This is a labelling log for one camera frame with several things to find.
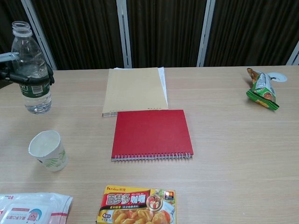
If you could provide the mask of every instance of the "table surface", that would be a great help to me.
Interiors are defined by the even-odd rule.
[[[0,90],[0,192],[73,196],[69,224],[92,224],[108,184],[175,189],[177,221],[298,223],[299,67],[253,67],[272,82],[273,112],[246,96],[246,67],[166,68],[169,109],[184,109],[194,157],[111,162],[116,117],[102,118],[108,70],[55,71],[53,105],[30,114],[19,86]],[[41,131],[60,132],[69,164],[49,172],[28,154]]]

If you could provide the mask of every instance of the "red notebook cover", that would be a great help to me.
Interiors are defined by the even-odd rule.
[[[176,159],[193,155],[183,110],[118,112],[111,159]]]

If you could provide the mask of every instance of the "white paper cup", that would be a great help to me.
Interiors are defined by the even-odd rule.
[[[31,140],[28,152],[50,171],[59,171],[68,163],[60,134],[56,131],[40,132]]]

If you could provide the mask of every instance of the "spiral binding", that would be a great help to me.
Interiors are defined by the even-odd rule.
[[[176,160],[191,157],[190,153],[118,154],[112,158],[112,161]]]

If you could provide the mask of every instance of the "bottle label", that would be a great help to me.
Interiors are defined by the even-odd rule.
[[[21,85],[21,92],[29,98],[38,98],[46,95],[50,91],[50,81],[42,85]]]

